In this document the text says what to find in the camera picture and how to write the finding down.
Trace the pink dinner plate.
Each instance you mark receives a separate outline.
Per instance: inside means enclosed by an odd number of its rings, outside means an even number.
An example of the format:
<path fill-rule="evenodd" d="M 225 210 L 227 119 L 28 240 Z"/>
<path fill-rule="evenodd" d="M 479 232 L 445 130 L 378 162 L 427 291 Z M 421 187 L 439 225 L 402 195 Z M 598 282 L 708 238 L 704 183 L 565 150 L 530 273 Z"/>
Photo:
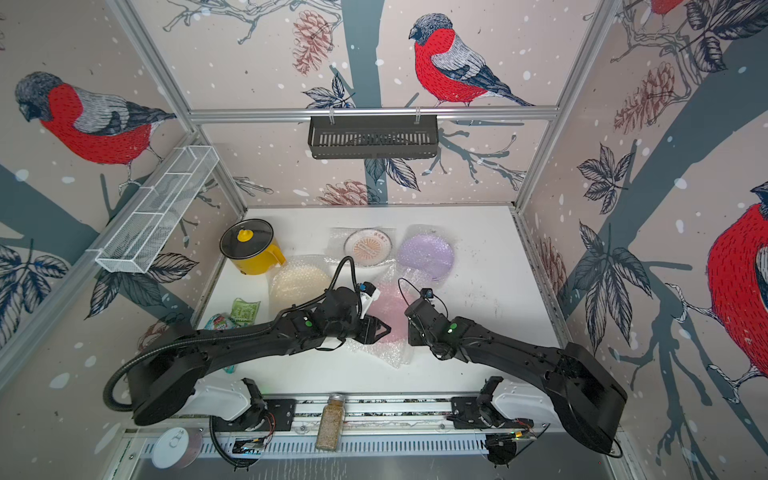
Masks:
<path fill-rule="evenodd" d="M 382 284 L 378 286 L 380 297 L 372 304 L 368 313 L 388 324 L 392 331 L 385 338 L 377 342 L 377 345 L 395 342 L 407 342 L 408 320 L 405 310 L 408 304 L 400 293 L 396 283 Z"/>

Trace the clear bubble wrap sheet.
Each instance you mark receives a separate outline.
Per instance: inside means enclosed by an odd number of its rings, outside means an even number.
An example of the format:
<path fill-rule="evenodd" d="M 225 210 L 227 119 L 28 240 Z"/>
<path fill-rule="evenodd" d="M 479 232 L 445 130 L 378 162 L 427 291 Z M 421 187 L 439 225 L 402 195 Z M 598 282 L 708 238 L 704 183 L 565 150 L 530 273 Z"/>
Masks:
<path fill-rule="evenodd" d="M 434 282 L 422 270 L 392 264 L 371 283 L 380 292 L 380 297 L 368 313 L 387 324 L 391 331 L 375 344 L 353 343 L 352 348 L 398 369 L 408 364 L 413 356 L 413 348 L 408 343 L 409 323 L 404 312 L 410 302 L 419 298 L 419 289 L 432 287 Z"/>

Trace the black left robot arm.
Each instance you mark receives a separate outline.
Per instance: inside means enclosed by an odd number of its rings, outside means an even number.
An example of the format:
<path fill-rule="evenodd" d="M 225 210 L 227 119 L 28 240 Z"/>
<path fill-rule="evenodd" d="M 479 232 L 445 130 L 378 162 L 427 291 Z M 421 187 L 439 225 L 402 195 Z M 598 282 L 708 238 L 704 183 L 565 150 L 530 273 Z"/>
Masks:
<path fill-rule="evenodd" d="M 177 413 L 197 392 L 196 384 L 225 367 L 271 356 L 325 348 L 334 338 L 372 345 L 391 327 L 367 313 L 375 287 L 328 289 L 300 305 L 281 310 L 269 323 L 228 330 L 166 330 L 159 344 L 127 361 L 107 380 L 105 406 L 130 412 L 138 426 L 159 423 Z"/>

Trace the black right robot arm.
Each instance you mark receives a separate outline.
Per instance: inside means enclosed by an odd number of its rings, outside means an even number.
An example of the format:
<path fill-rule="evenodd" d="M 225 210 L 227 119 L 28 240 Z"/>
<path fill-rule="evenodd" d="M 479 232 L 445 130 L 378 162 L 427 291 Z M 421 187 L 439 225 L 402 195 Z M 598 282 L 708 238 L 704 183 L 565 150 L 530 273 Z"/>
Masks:
<path fill-rule="evenodd" d="M 624 388 L 583 346 L 544 347 L 440 313 L 426 299 L 405 310 L 409 344 L 441 361 L 475 363 L 516 377 L 546 394 L 565 431 L 588 449 L 610 454 L 626 406 Z"/>

